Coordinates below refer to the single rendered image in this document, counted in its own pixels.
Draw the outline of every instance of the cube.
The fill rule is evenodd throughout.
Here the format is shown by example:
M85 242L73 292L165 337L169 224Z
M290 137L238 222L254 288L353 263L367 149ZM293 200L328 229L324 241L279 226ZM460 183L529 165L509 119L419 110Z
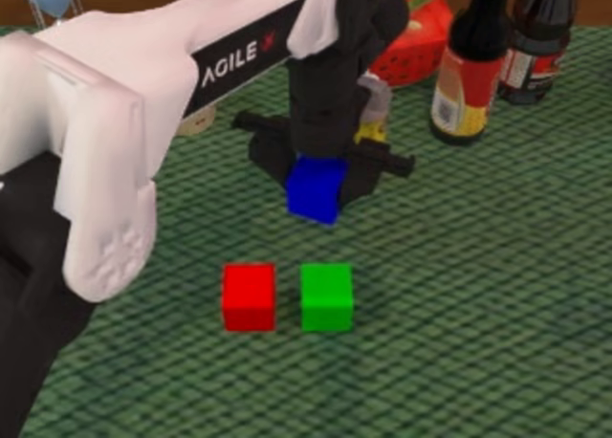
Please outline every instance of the cube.
M226 264L221 308L227 331L273 331L275 327L274 265Z
M287 210L325 225L338 219L339 192L348 170L343 159L300 157L285 182Z
M300 275L302 330L350 330L354 309L351 265L302 264Z

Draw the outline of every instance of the agile x logo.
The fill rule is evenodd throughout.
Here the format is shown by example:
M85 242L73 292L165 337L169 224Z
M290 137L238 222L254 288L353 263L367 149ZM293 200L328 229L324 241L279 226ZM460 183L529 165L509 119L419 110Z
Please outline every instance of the agile x logo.
M191 55L200 76L184 118L289 57L287 39L303 4L295 0Z

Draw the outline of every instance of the sauce bottle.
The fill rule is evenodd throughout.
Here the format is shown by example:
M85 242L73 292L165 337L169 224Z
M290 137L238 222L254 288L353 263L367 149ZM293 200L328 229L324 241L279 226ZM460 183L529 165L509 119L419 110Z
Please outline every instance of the sauce bottle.
M430 112L435 137L470 144L485 131L510 46L508 0L471 0L450 26Z
M511 49L499 83L509 103L538 103L553 87L576 18L578 0L516 0Z

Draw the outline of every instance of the red toy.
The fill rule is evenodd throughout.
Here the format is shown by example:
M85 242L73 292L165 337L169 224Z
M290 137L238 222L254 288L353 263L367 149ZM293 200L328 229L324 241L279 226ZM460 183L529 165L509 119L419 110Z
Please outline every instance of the red toy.
M273 331L274 264L226 264L221 308L228 331Z
M447 44L452 12L446 0L406 0L410 22L370 70L392 87L433 75Z

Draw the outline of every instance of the plaid fabric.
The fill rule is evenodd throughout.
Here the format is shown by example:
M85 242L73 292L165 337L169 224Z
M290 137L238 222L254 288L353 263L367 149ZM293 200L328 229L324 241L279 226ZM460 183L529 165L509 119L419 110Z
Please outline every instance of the plaid fabric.
M426 128L433 80L396 92L408 180L326 228L247 160L241 109L286 110L275 70L177 138L141 277L64 351L26 438L612 436L612 30L577 28L538 106L497 102L469 149ZM278 330L227 334L225 262L278 268ZM355 330L303 334L302 262L350 262Z

